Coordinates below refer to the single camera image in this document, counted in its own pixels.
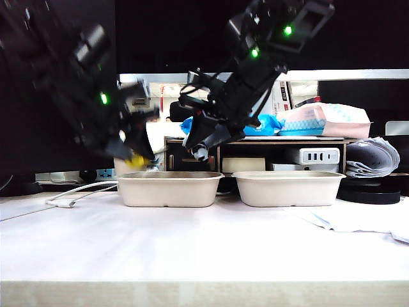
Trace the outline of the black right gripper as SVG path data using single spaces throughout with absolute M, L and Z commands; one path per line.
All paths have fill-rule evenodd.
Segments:
M 193 116 L 184 147 L 191 150 L 203 142 L 213 148 L 243 139 L 246 126 L 259 125 L 254 105 L 268 98 L 275 80 L 286 72 L 281 59 L 245 59 L 225 82 L 200 74 L 201 86 L 210 90 L 209 105 L 203 109 L 206 115 Z

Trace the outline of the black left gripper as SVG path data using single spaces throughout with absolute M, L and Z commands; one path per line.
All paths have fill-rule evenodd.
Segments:
M 159 109 L 151 100 L 147 82 L 98 79 L 95 98 L 95 147 L 105 149 L 117 159 L 131 159 L 132 150 L 144 158 L 154 159 L 146 126 L 158 118 Z

